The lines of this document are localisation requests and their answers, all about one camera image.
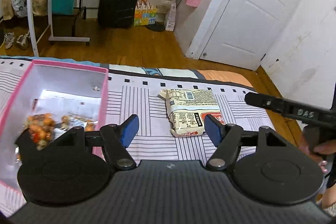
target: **teal bag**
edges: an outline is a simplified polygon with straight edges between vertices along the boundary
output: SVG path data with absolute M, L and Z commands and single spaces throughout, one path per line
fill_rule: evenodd
M 52 13 L 56 15 L 72 15 L 75 0 L 51 0 Z

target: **black circular mount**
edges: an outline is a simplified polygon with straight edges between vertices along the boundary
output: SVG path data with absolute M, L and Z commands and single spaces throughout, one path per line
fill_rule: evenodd
M 48 147 L 20 167 L 17 181 L 27 200 L 65 206 L 99 193 L 109 181 L 104 160 L 73 146 Z
M 238 187 L 272 204 L 292 205 L 314 197 L 323 183 L 320 167 L 299 151 L 275 150 L 239 160 L 232 174 Z

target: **barcode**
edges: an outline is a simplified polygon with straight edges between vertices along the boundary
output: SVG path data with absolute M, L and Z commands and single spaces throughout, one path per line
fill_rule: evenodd
M 185 96 L 187 97 L 188 100 L 194 100 L 194 95 L 191 91 L 186 91 Z

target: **metal screw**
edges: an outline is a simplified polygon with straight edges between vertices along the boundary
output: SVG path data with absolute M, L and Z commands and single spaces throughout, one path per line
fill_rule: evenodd
M 212 167 L 221 168 L 225 165 L 225 161 L 222 159 L 211 159 L 209 160 L 209 164 Z
M 131 167 L 133 165 L 133 161 L 130 160 L 130 159 L 119 159 L 119 160 L 117 160 L 117 165 L 119 167 L 127 168 L 127 167 Z

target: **bedsheet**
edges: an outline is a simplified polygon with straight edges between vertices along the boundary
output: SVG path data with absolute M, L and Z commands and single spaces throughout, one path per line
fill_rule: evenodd
M 31 59 L 0 57 L 0 115 Z M 226 123 L 257 131 L 261 125 L 273 125 L 264 109 L 246 105 L 244 96 L 254 91 L 241 75 L 232 72 L 142 68 L 85 62 L 109 69 L 109 98 L 106 123 L 120 124 L 131 114 L 139 116 L 139 131 L 128 148 L 139 164 L 141 160 L 200 160 L 203 164 L 215 151 L 209 137 L 174 138 L 161 89 L 209 89 L 220 106 Z M 255 147 L 243 147 L 239 158 L 254 153 Z M 0 183 L 0 210 L 7 216 L 25 204 L 20 193 Z

